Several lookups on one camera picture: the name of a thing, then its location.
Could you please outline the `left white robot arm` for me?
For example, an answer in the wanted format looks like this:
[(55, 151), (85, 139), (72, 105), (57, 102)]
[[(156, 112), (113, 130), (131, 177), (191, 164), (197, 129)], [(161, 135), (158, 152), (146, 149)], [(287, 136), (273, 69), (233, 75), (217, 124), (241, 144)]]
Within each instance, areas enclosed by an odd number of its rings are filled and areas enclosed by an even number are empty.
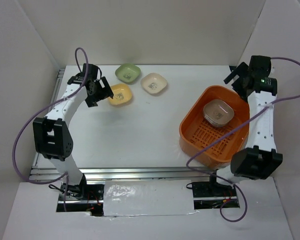
[(78, 200), (87, 197), (89, 187), (72, 156), (74, 142), (68, 125), (81, 103), (92, 108), (99, 101), (113, 97), (114, 93), (100, 68), (84, 64), (82, 72), (68, 80), (61, 102), (44, 117), (35, 118), (32, 123), (36, 151), (64, 175), (61, 192)]

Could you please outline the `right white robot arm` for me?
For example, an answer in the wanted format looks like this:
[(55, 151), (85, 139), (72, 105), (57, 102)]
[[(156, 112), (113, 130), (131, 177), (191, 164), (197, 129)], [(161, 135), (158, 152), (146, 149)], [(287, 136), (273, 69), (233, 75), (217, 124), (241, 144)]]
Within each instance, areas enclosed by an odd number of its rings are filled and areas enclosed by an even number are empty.
[(243, 180), (265, 180), (283, 162), (283, 155), (277, 152), (274, 139), (274, 105), (277, 99), (278, 82), (270, 77), (271, 58), (253, 55), (249, 64), (242, 62), (224, 82), (232, 83), (233, 90), (248, 103), (248, 137), (245, 147), (236, 152), (230, 165), (216, 171), (216, 176), (207, 185), (209, 193), (219, 196), (225, 185), (237, 184)]

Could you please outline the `orange plastic bin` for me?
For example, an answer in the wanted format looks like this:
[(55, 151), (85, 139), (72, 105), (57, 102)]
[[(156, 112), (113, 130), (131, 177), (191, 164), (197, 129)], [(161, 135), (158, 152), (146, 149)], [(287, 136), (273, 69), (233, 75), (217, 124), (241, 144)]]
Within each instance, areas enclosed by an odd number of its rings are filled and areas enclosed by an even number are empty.
[[(214, 127), (204, 118), (204, 106), (214, 99), (226, 102), (234, 110), (234, 117), (226, 126)], [(192, 157), (249, 118), (249, 105), (236, 92), (212, 85), (206, 88), (180, 123), (179, 146)], [(245, 147), (248, 135), (249, 125), (246, 125), (201, 153), (195, 160), (210, 169), (226, 167), (232, 156)]]

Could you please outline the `yellow square plate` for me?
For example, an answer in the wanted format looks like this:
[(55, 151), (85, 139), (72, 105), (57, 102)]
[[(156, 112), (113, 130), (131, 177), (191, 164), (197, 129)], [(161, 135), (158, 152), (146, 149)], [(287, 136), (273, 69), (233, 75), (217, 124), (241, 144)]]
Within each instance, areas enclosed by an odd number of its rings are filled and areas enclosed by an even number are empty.
[(112, 85), (113, 97), (108, 97), (111, 106), (120, 107), (129, 104), (133, 99), (133, 93), (130, 87), (125, 83)]

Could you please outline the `brown plate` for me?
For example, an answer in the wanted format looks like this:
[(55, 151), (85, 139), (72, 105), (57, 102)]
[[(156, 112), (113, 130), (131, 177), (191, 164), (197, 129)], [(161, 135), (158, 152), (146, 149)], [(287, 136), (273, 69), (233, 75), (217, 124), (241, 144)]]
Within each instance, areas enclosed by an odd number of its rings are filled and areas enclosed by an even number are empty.
[(213, 99), (203, 107), (204, 118), (214, 127), (227, 125), (235, 116), (234, 110), (223, 100)]

